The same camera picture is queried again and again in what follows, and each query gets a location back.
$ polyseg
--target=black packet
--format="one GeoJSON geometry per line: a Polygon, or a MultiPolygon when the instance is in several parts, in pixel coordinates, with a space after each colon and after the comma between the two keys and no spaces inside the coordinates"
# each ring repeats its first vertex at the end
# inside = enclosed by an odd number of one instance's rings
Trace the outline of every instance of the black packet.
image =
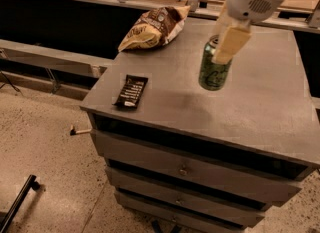
{"type": "Polygon", "coordinates": [[[115,106],[121,108],[138,108],[144,87],[148,83],[148,78],[127,75],[126,83],[121,89],[115,106]]]}

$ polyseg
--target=concrete floor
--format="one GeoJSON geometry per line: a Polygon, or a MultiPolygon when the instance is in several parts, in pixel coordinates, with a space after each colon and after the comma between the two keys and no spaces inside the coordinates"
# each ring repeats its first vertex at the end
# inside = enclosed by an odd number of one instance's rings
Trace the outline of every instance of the concrete floor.
{"type": "MultiPolygon", "coordinates": [[[[70,125],[90,127],[79,104],[85,93],[66,87],[51,95],[46,82],[14,77],[22,94],[0,89],[0,211],[9,209],[30,174],[30,191],[10,233],[154,232],[155,218],[118,205],[88,134],[69,136],[70,125]]],[[[282,208],[271,208],[248,233],[320,233],[320,175],[282,208]]],[[[164,233],[174,224],[157,219],[164,233]]],[[[181,233],[197,231],[183,228],[181,233]]]]}

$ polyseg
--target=black metal leg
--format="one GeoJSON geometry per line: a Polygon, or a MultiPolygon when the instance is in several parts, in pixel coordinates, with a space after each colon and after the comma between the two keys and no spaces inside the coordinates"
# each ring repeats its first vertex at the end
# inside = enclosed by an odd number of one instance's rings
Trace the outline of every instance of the black metal leg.
{"type": "Polygon", "coordinates": [[[30,188],[33,190],[37,190],[40,188],[40,184],[36,182],[36,176],[30,175],[24,186],[22,187],[19,195],[17,196],[16,200],[12,204],[9,212],[4,217],[3,221],[0,224],[0,233],[5,233],[10,226],[10,223],[12,222],[14,216],[18,212],[21,204],[23,203],[23,200],[27,196],[30,188]]]}

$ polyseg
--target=black cable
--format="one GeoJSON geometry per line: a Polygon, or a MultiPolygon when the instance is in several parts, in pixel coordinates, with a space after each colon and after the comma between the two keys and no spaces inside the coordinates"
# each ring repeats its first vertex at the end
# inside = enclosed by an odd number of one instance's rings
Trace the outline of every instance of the black cable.
{"type": "Polygon", "coordinates": [[[14,86],[14,85],[11,83],[10,79],[9,79],[1,70],[0,70],[0,73],[1,73],[2,76],[4,76],[4,78],[7,80],[8,84],[11,85],[11,87],[12,87],[16,92],[22,93],[18,87],[14,86]]]}

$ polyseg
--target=brown snack bag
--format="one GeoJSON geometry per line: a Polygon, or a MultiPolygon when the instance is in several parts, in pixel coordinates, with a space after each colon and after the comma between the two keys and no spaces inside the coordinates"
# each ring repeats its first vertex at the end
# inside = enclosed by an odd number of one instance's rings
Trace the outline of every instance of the brown snack bag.
{"type": "Polygon", "coordinates": [[[143,13],[118,47],[147,49],[168,44],[183,29],[190,6],[161,7],[143,13]]]}

